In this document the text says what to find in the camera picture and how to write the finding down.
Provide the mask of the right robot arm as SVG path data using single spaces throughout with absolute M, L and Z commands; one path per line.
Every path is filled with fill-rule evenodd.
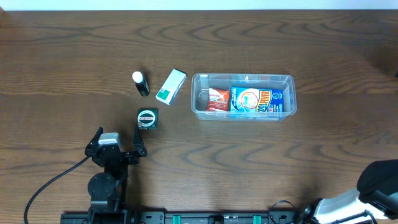
M 385 219 L 397 219 L 396 159 L 372 162 L 355 189 L 316 200 L 295 217 L 294 223 L 376 223 Z

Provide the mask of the red Panadol ActiFast box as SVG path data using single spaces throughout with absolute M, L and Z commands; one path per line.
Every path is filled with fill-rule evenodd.
M 220 90 L 217 88 L 209 88 L 208 90 L 207 111 L 228 111 L 229 110 L 229 90 Z

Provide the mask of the blue KoolFever box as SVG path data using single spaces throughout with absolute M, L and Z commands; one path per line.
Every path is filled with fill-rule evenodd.
M 284 111 L 282 90 L 261 88 L 231 88 L 230 111 L 265 115 Z

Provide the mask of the dark bottle white cap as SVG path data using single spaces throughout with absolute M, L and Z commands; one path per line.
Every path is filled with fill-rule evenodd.
M 149 85 L 142 72 L 140 71 L 133 72 L 132 79 L 141 96 L 148 96 L 150 94 Z

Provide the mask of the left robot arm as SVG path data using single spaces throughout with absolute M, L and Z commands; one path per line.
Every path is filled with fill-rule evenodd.
M 88 183 L 91 197 L 88 223 L 139 223 L 139 215 L 127 209 L 126 191 L 128 166 L 146 157 L 147 149 L 134 127 L 133 151 L 122 151 L 118 133 L 105 133 L 98 128 L 93 139 L 85 148 L 85 155 L 104 171 L 94 175 Z

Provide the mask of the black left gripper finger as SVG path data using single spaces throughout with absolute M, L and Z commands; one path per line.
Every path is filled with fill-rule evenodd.
M 145 145 L 141 138 L 138 124 L 136 124 L 134 127 L 133 146 L 135 150 L 137 150 L 138 152 L 145 152 Z
M 88 143 L 88 149 L 94 149 L 98 145 L 98 141 L 102 134 L 103 134 L 103 128 L 99 127 L 94 137 Z

